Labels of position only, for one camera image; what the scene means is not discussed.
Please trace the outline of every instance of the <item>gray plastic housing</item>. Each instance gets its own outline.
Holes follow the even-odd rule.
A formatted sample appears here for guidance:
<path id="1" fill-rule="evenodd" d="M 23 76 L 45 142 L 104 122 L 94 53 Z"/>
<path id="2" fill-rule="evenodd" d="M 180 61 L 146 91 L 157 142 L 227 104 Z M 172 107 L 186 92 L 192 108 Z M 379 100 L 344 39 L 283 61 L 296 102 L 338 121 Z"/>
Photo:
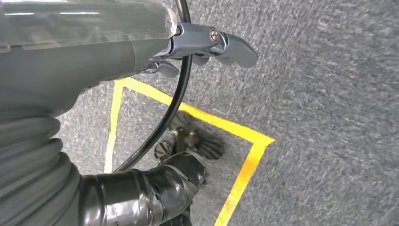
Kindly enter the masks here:
<path id="1" fill-rule="evenodd" d="M 146 23 L 163 21 L 142 9 Z M 169 38 L 26 49 L 0 54 L 0 225 L 84 225 L 81 175 L 52 138 L 79 94 L 142 71 Z"/>
<path id="2" fill-rule="evenodd" d="M 160 0 L 0 0 L 0 53 L 165 39 L 176 23 Z"/>

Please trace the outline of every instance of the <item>gray carpet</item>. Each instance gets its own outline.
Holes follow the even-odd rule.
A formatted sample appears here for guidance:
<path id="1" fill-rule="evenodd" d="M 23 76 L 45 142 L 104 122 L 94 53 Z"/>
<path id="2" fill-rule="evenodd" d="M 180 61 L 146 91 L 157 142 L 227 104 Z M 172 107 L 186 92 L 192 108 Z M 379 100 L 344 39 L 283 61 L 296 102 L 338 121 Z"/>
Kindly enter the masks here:
<path id="1" fill-rule="evenodd" d="M 399 224 L 399 1 L 201 0 L 190 7 L 194 23 L 244 37 L 260 60 L 252 69 L 215 60 L 195 66 L 185 101 L 277 140 L 229 225 Z M 177 81 L 136 78 L 169 94 Z M 65 150 L 84 173 L 104 168 L 111 85 L 91 90 L 61 118 Z M 164 111 L 125 92 L 115 164 Z M 210 163 L 220 172 L 194 203 L 194 225 L 214 223 L 249 151 L 213 131 L 230 147 Z"/>

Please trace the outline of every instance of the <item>floor marking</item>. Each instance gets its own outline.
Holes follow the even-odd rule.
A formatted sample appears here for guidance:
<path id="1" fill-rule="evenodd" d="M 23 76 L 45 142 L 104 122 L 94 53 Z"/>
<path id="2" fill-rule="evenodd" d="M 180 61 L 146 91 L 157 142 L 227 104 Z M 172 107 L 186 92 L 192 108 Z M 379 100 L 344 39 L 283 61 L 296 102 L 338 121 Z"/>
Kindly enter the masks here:
<path id="1" fill-rule="evenodd" d="M 164 103 L 166 105 L 169 105 L 170 102 L 172 102 L 172 97 L 169 96 L 168 94 L 165 94 L 150 85 L 134 80 L 132 78 L 122 79 L 119 80 L 118 82 L 123 84 L 123 86 L 128 89 L 134 90 L 152 99 L 158 100 L 159 102 Z M 195 118 L 201 119 L 209 124 L 224 129 L 227 132 L 232 133 L 251 143 L 260 142 L 262 144 L 269 145 L 274 141 L 273 138 L 268 137 L 258 131 L 255 131 L 245 126 L 238 125 L 232 121 L 219 118 L 217 116 L 204 112 L 198 108 L 190 106 L 186 103 L 182 103 L 180 105 L 179 110 L 186 111 Z"/>
<path id="2" fill-rule="evenodd" d="M 236 209 L 241 196 L 243 195 L 252 175 L 255 173 L 256 168 L 264 154 L 267 146 L 260 143 L 254 143 L 251 151 L 245 159 L 244 164 L 234 182 L 233 188 L 227 197 L 226 202 L 223 205 L 222 211 L 219 213 L 219 217 L 215 222 L 215 226 L 226 226 L 229 223 L 234 210 Z"/>
<path id="3" fill-rule="evenodd" d="M 132 78 L 126 78 L 115 81 L 114 95 L 112 97 L 112 108 L 111 108 L 111 131 L 108 137 L 107 154 L 105 156 L 105 169 L 104 172 L 112 172 L 112 157 L 113 149 L 116 140 L 116 127 L 118 121 L 118 115 L 120 111 L 120 105 L 122 102 L 123 88 L 126 87 L 147 97 L 155 99 L 161 103 L 169 105 L 172 101 L 172 97 L 157 90 L 156 88 L 139 82 Z M 182 103 L 179 110 L 186 111 L 195 118 L 203 120 L 209 124 L 219 127 L 227 132 L 234 134 L 242 139 L 245 139 L 253 143 L 251 150 L 241 167 L 241 170 L 237 176 L 237 179 L 230 191 L 230 194 L 223 205 L 219 217 L 215 222 L 215 226 L 226 226 L 229 223 L 231 216 L 239 200 L 241 199 L 248 183 L 250 182 L 256 168 L 261 160 L 265 149 L 275 140 L 262 133 L 259 133 L 253 129 L 245 126 L 241 126 L 232 121 L 219 118 L 204 112 L 198 108 L 190 106 L 186 103 Z"/>
<path id="4" fill-rule="evenodd" d="M 118 117 L 120 106 L 122 104 L 123 85 L 120 82 L 115 82 L 112 95 L 111 105 L 111 121 L 110 121 L 110 133 L 108 135 L 107 151 L 105 152 L 105 165 L 104 173 L 112 173 L 112 162 L 113 162 L 113 151 L 116 141 L 116 129 L 118 127 Z"/>

